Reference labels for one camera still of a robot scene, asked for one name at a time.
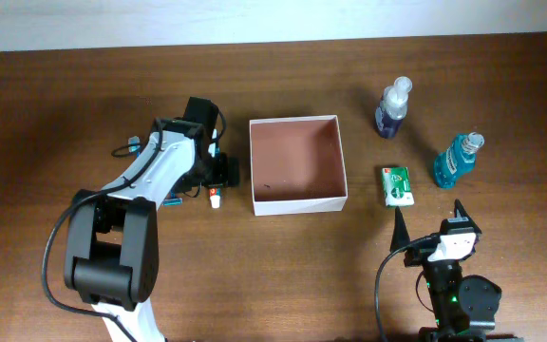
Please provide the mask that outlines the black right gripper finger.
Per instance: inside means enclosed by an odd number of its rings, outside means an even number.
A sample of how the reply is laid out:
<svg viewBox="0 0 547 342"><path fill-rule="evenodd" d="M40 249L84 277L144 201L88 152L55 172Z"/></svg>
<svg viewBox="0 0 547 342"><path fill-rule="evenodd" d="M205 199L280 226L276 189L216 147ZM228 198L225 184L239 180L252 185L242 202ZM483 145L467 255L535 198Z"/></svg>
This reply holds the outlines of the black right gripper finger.
<svg viewBox="0 0 547 342"><path fill-rule="evenodd" d="M409 233L400 207L394 209L394 228L389 247L390 252L405 248L410 243Z"/></svg>
<svg viewBox="0 0 547 342"><path fill-rule="evenodd" d="M454 201L454 220L455 221L470 221L471 220L471 217L467 214L467 211L464 209L459 199L455 199Z"/></svg>

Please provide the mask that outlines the red green toothpaste tube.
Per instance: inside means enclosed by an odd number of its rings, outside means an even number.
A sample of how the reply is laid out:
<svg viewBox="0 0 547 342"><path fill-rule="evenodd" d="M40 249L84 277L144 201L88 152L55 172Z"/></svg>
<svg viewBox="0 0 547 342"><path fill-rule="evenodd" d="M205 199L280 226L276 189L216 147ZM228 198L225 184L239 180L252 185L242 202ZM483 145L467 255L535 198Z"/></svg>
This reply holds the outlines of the red green toothpaste tube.
<svg viewBox="0 0 547 342"><path fill-rule="evenodd" d="M221 204L221 189L219 187L211 187L209 189L209 200L213 209L218 209Z"/></svg>

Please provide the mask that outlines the blue white toothbrush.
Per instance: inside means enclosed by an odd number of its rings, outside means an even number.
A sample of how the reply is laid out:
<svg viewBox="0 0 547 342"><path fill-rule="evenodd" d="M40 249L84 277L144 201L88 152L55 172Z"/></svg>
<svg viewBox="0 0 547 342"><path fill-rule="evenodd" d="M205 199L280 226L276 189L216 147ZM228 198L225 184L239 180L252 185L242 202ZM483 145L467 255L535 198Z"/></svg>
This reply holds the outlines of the blue white toothbrush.
<svg viewBox="0 0 547 342"><path fill-rule="evenodd" d="M130 154L139 154L141 150L141 139L133 136L128 139L128 152Z"/></svg>

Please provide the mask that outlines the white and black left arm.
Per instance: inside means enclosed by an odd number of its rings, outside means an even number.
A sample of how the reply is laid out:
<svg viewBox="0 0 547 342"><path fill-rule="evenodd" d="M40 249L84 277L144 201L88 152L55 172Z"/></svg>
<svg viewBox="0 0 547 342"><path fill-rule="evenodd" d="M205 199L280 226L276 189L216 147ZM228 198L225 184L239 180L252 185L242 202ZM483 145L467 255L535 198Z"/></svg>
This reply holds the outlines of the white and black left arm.
<svg viewBox="0 0 547 342"><path fill-rule="evenodd" d="M184 114L156 119L138 157L99 191L79 191L69 222L64 281L114 341L161 341L150 301L160 264L158 209L173 192L232 187L236 160L218 151L211 101L189 99Z"/></svg>

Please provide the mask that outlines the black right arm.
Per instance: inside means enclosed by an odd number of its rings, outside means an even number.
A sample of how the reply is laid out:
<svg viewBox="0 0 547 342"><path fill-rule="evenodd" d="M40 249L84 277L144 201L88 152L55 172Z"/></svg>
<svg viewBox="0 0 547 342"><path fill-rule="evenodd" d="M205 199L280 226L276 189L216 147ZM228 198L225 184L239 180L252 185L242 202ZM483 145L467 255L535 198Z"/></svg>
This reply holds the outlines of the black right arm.
<svg viewBox="0 0 547 342"><path fill-rule="evenodd" d="M406 267L421 267L436 326L421 328L420 341L487 341L495 329L500 286L481 275L463 275L461 263L476 253L481 229L461 202L440 230L410 239L400 208L395 209L391 253L403 253Z"/></svg>

